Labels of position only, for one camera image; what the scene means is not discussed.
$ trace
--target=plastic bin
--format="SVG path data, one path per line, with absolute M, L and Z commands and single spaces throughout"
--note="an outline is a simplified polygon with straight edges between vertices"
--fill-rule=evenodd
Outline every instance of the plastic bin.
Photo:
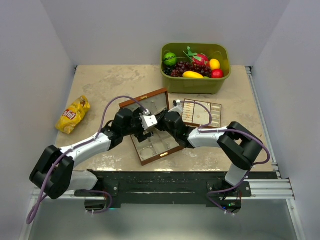
M 172 77 L 163 72 L 166 65 L 163 64 L 163 57 L 167 53 L 174 53 L 178 62 L 190 62 L 183 51 L 187 47 L 191 48 L 193 53 L 205 54 L 209 60 L 217 59 L 220 62 L 223 78 L 185 78 Z M 227 50 L 218 44 L 210 43 L 168 43 L 163 46 L 161 51 L 161 68 L 160 68 L 163 85 L 169 93 L 178 94 L 216 94 L 221 89 L 225 80 L 231 74 Z

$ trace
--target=snack bag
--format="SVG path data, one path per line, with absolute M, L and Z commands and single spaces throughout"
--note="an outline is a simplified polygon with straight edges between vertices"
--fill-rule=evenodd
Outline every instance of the snack bag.
M 64 111 L 63 115 L 55 124 L 55 128 L 61 132 L 70 134 L 77 124 L 84 119 L 90 108 L 88 99 L 84 95 L 79 97 Z

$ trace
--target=bunch of grapes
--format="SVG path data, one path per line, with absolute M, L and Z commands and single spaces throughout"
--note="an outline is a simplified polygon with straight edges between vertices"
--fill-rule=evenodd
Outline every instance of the bunch of grapes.
M 174 66 L 174 69 L 172 70 L 170 76 L 181 78 L 186 71 L 196 72 L 208 78 L 211 77 L 211 69 L 209 66 L 202 66 L 202 65 L 200 66 L 200 65 L 191 64 L 189 62 L 183 62 L 183 61 L 178 62 Z
M 174 69 L 173 66 L 167 66 L 167 67 L 165 67 L 165 69 L 163 69 L 163 72 L 164 72 L 165 75 L 170 76 L 173 69 Z

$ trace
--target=white wall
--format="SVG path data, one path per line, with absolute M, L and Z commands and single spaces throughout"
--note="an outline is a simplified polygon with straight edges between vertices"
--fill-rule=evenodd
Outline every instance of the white wall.
M 77 65 L 159 64 L 169 42 L 220 43 L 252 66 L 290 0 L 41 0 Z
M 54 129 L 73 66 L 39 0 L 0 1 L 0 239 L 25 224 L 29 175 Z
M 308 239 L 319 239 L 320 1 L 292 0 L 253 66 L 281 175 Z

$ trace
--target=beige marble surface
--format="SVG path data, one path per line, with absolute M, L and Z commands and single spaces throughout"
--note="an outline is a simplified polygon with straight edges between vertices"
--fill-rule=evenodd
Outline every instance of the beige marble surface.
M 67 135 L 59 132 L 58 147 L 68 146 L 92 136 L 97 132 L 107 103 L 114 97 L 127 95 L 138 97 L 161 89 L 162 76 L 158 65 L 80 65 L 77 67 L 67 106 L 81 95 L 85 95 L 91 110 L 75 130 Z M 208 101 L 222 105 L 221 125 L 237 121 L 266 142 L 261 121 L 244 66 L 232 66 L 231 76 L 215 95 L 169 94 L 173 100 L 184 98 Z M 104 123 L 114 118 L 119 110 L 116 100 L 109 108 Z M 257 161 L 264 161 L 266 153 L 261 152 Z M 153 163 L 141 166 L 137 152 L 129 136 L 122 144 L 109 152 L 98 154 L 80 164 L 76 170 L 97 171 L 228 171 L 231 161 L 219 148 L 200 147 L 184 149 L 163 157 Z M 272 171 L 271 162 L 259 165 L 253 171 Z

